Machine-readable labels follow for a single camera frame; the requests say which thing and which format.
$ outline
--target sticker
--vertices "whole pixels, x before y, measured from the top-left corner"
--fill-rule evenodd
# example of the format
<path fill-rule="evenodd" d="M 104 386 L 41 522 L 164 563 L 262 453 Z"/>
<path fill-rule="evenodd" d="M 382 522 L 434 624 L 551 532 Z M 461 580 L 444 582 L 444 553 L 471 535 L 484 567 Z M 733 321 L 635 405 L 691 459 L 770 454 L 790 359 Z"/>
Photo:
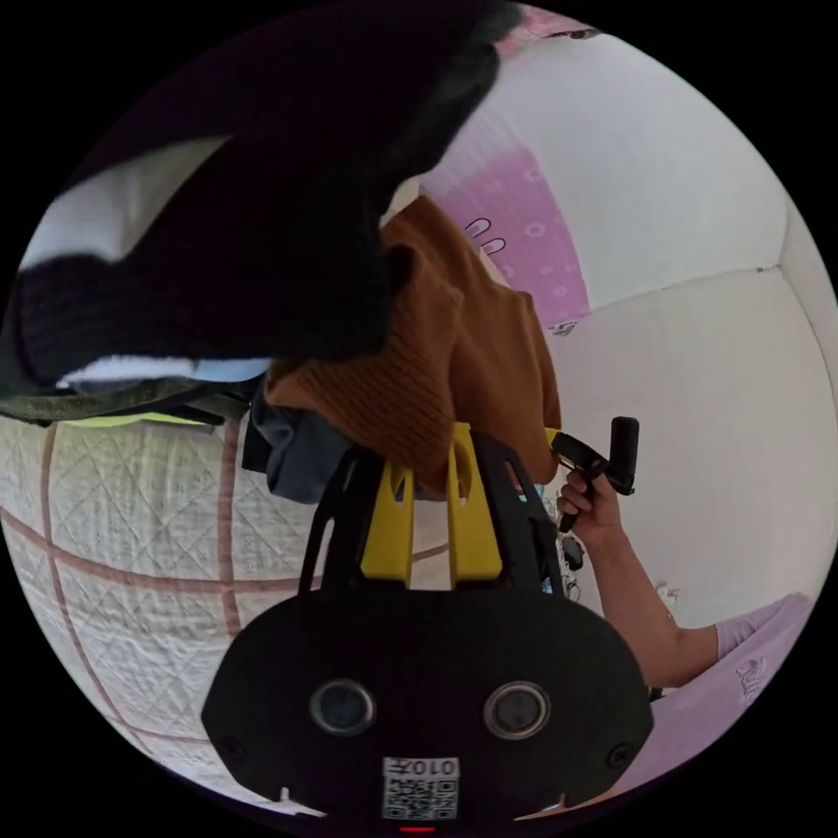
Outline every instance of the sticker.
<path fill-rule="evenodd" d="M 384 758 L 381 817 L 391 821 L 453 821 L 460 791 L 460 760 Z"/>
<path fill-rule="evenodd" d="M 578 320 L 569 320 L 567 323 L 559 323 L 557 326 L 551 326 L 548 331 L 550 334 L 566 338 L 574 330 L 574 327 L 578 322 Z"/>

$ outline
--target white quilted bedspread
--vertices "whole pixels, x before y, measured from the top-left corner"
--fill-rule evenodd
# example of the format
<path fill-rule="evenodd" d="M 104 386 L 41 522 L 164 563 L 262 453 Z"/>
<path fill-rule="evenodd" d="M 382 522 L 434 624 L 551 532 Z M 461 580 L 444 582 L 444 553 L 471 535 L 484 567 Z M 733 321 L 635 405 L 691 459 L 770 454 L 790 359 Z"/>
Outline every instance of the white quilted bedspread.
<path fill-rule="evenodd" d="M 128 741 L 217 792 L 293 810 L 240 787 L 199 716 L 231 638 L 293 596 L 313 515 L 238 467 L 243 428 L 0 419 L 0 520 L 41 629 Z M 445 542 L 444 508 L 417 506 L 422 587 L 444 587 Z"/>

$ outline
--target camera lens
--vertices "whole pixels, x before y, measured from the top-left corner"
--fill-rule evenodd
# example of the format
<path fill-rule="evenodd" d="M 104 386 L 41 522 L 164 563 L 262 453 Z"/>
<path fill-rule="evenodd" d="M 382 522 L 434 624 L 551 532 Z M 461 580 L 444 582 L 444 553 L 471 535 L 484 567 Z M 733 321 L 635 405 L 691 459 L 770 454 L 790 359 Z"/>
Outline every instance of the camera lens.
<path fill-rule="evenodd" d="M 526 739 L 546 725 L 550 718 L 550 699 L 535 683 L 506 683 L 489 696 L 483 716 L 494 736 Z"/>
<path fill-rule="evenodd" d="M 355 681 L 328 681 L 314 692 L 310 703 L 314 722 L 334 736 L 356 736 L 375 716 L 373 697 Z"/>

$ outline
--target fisheye lens view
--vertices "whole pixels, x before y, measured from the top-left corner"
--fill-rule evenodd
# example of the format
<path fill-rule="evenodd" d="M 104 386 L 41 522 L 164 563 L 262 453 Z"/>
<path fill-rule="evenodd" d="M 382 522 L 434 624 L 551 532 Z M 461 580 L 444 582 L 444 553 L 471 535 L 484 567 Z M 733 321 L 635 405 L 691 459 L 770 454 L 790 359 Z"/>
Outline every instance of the fisheye lens view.
<path fill-rule="evenodd" d="M 532 5 L 323 3 L 187 63 L 44 207 L 0 356 L 33 626 L 280 833 L 596 817 L 759 701 L 838 546 L 804 218 Z"/>

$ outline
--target qr code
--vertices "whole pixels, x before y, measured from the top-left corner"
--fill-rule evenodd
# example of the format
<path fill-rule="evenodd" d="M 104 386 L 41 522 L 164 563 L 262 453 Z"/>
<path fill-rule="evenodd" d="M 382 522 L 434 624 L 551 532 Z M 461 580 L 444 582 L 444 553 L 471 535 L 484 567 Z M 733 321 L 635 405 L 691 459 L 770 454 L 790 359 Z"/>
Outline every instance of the qr code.
<path fill-rule="evenodd" d="M 457 817 L 459 780 L 387 777 L 384 817 L 398 821 L 453 821 Z"/>

